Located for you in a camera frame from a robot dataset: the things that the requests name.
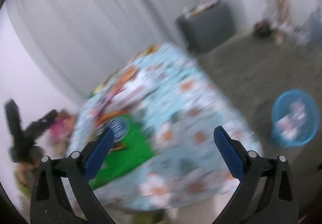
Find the white paper sheet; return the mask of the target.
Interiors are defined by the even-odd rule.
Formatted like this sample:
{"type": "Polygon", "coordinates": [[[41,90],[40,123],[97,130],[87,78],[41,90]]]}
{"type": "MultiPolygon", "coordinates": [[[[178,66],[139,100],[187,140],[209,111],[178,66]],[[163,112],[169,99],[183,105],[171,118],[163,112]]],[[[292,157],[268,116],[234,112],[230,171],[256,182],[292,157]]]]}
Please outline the white paper sheet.
{"type": "Polygon", "coordinates": [[[278,135],[286,141],[292,141],[298,136],[298,126],[289,115],[277,121],[275,128],[278,135]]]}

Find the clear plastic zip bag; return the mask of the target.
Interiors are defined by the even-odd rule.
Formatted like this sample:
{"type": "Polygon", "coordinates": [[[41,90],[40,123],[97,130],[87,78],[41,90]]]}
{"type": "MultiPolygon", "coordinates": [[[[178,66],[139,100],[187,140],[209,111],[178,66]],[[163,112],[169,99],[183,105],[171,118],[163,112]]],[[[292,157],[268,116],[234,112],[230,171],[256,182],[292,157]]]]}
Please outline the clear plastic zip bag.
{"type": "Polygon", "coordinates": [[[290,105],[290,115],[294,120],[303,120],[306,116],[306,107],[301,101],[293,102],[290,105]]]}

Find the green snack packet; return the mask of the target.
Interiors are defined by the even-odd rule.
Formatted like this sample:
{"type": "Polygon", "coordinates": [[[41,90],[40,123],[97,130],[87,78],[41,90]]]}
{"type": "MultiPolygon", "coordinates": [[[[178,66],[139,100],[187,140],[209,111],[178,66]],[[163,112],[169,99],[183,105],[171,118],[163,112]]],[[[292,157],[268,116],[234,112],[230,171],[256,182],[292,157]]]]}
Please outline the green snack packet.
{"type": "Polygon", "coordinates": [[[103,115],[96,120],[95,127],[96,136],[105,128],[111,128],[115,142],[96,177],[89,181],[92,190],[101,188],[154,157],[141,125],[129,113],[117,111],[103,115]]]}

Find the blue plastic mesh basket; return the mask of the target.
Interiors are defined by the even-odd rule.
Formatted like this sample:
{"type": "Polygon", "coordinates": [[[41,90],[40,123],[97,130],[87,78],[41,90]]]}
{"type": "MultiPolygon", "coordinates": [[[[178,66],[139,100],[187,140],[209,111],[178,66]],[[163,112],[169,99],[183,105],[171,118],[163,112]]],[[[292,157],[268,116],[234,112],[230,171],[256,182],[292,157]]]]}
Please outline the blue plastic mesh basket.
{"type": "Polygon", "coordinates": [[[283,148],[303,146],[317,133],[319,120],[318,106],[309,94],[288,90],[272,106],[272,142],[283,148]]]}

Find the floral light-blue tablecloth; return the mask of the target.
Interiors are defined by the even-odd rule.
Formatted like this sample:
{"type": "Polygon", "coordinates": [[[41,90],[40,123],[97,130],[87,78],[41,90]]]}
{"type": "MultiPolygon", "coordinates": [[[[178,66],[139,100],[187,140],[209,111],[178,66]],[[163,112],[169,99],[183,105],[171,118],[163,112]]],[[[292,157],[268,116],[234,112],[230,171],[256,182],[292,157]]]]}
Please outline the floral light-blue tablecloth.
{"type": "Polygon", "coordinates": [[[94,191],[104,206],[132,212],[179,208],[234,192],[213,140],[222,126],[247,150],[262,153],[241,113],[185,50],[166,43],[142,53],[98,90],[80,111],[68,153],[97,138],[95,122],[125,111],[141,125],[154,157],[94,191]]]}

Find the black bag on floor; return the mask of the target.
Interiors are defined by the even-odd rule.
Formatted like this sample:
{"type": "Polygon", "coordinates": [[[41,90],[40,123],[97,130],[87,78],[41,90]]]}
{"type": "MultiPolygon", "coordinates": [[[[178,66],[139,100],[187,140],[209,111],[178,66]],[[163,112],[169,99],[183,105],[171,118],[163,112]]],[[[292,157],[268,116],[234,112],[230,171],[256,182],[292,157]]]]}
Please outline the black bag on floor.
{"type": "Polygon", "coordinates": [[[273,33],[273,30],[272,30],[268,20],[258,21],[254,25],[254,35],[257,36],[258,38],[268,37],[272,33],[273,33]]]}

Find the white bags pile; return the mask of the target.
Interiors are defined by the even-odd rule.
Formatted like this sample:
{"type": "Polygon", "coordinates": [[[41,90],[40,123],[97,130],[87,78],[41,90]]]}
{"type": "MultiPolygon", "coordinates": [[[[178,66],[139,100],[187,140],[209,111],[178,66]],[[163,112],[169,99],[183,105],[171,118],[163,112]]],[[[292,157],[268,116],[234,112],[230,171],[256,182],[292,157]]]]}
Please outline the white bags pile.
{"type": "Polygon", "coordinates": [[[276,45],[281,45],[283,42],[290,40],[299,45],[307,45],[310,41],[308,32],[299,26],[294,26],[288,21],[280,23],[272,22],[273,40],[276,45]]]}

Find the dark grey cabinet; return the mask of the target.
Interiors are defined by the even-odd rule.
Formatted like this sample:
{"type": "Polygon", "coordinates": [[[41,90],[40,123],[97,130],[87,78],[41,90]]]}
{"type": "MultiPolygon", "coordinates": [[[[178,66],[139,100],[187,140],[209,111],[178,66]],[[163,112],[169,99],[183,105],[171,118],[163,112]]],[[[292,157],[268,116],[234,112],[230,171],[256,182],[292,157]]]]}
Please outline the dark grey cabinet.
{"type": "Polygon", "coordinates": [[[188,49],[195,53],[212,51],[237,32],[227,4],[219,4],[189,18],[181,15],[176,24],[188,44],[188,49]]]}

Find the grey curtain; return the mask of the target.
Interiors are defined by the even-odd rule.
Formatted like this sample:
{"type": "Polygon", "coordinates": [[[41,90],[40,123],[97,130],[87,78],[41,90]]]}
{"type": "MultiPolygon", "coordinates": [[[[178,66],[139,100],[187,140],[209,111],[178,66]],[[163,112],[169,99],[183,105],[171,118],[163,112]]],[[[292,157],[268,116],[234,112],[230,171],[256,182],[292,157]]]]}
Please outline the grey curtain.
{"type": "Polygon", "coordinates": [[[84,98],[153,44],[184,38],[176,19],[200,0],[6,0],[12,26],[50,80],[84,98]]]}

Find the clutter on cabinet top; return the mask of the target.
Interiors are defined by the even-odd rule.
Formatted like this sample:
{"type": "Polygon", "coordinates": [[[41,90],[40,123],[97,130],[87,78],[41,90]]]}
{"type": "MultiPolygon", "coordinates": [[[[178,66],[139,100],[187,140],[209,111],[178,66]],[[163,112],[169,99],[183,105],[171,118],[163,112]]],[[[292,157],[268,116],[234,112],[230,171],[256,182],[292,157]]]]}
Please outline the clutter on cabinet top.
{"type": "Polygon", "coordinates": [[[185,19],[189,19],[192,17],[195,17],[201,13],[203,13],[204,11],[207,11],[211,8],[215,8],[218,5],[220,5],[220,1],[219,0],[204,0],[201,1],[196,7],[192,8],[192,9],[188,9],[187,7],[185,7],[182,10],[182,16],[185,19]]]}

